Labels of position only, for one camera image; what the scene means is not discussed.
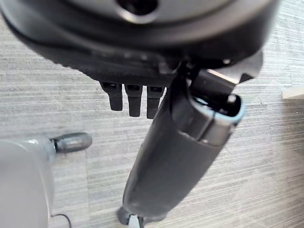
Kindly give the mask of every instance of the cable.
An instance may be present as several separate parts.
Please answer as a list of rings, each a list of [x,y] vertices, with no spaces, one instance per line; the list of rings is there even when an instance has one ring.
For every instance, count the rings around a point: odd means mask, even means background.
[[[67,219],[67,222],[68,222],[68,227],[69,227],[69,228],[73,228],[72,222],[71,222],[70,218],[69,218],[66,214],[55,214],[55,215],[51,215],[51,218],[56,217],[56,216],[63,216],[63,217],[65,217],[65,218]]]

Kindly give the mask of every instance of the gray caster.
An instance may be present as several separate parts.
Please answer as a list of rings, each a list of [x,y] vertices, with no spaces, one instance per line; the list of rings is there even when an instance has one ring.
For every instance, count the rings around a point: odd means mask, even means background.
[[[54,143],[56,153],[81,151],[92,144],[92,137],[88,133],[65,134],[50,140]]]
[[[152,222],[160,222],[166,218],[165,216],[157,218],[142,218],[137,215],[131,214],[123,207],[120,207],[116,212],[119,222],[123,225],[129,226],[129,228],[143,228],[144,225]]]

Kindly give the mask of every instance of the white object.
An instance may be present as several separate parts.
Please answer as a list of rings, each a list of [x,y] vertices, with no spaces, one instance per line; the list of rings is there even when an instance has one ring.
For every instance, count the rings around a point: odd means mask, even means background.
[[[47,228],[56,150],[49,139],[0,140],[0,221],[3,228]]]
[[[304,87],[292,87],[283,91],[283,99],[304,99]]]

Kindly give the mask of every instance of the floor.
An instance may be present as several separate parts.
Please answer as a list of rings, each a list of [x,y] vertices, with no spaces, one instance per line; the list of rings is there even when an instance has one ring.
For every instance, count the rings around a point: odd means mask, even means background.
[[[190,195],[149,228],[304,227],[304,100],[282,91],[304,85],[303,0],[284,0],[265,46],[260,77],[236,93],[247,115]],[[54,212],[75,228],[120,228],[115,210],[137,151],[151,124],[112,112],[98,82],[54,65],[17,41],[0,20],[0,137],[85,131],[93,145],[57,156]],[[53,218],[51,228],[67,228]]]

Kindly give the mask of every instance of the black plastic tab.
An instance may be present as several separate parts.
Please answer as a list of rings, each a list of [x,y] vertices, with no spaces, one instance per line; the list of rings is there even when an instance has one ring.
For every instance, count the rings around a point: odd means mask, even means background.
[[[124,85],[129,100],[129,115],[138,117],[141,114],[142,85]]]
[[[147,118],[153,119],[157,113],[165,88],[147,86]]]
[[[99,82],[102,89],[109,95],[110,106],[113,111],[123,110],[122,85],[108,82]]]

